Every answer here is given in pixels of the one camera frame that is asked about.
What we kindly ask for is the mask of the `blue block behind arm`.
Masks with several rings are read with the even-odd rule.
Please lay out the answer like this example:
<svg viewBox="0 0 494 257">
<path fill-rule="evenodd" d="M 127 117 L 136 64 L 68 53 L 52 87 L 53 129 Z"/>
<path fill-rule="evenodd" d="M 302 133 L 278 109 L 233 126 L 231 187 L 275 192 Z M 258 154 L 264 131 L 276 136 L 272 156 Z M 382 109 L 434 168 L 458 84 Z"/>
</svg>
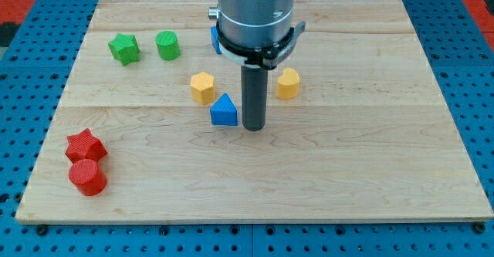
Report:
<svg viewBox="0 0 494 257">
<path fill-rule="evenodd" d="M 218 40 L 218 33 L 217 33 L 217 29 L 216 29 L 215 26 L 212 26 L 210 28 L 210 34 L 211 34 L 211 45 L 212 45 L 213 49 L 215 50 L 215 52 L 218 55 L 221 55 L 222 54 L 222 51 L 221 51 L 221 48 L 220 48 L 220 43 L 219 43 L 219 40 Z"/>
</svg>

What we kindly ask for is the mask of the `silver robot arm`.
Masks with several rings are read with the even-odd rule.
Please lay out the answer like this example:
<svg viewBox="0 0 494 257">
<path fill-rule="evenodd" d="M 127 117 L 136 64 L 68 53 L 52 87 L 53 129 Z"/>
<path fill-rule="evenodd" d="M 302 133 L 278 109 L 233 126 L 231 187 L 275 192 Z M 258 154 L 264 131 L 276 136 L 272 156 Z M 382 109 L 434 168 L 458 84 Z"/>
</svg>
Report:
<svg viewBox="0 0 494 257">
<path fill-rule="evenodd" d="M 245 48 L 272 46 L 288 35 L 293 0 L 218 0 L 218 33 Z"/>
</svg>

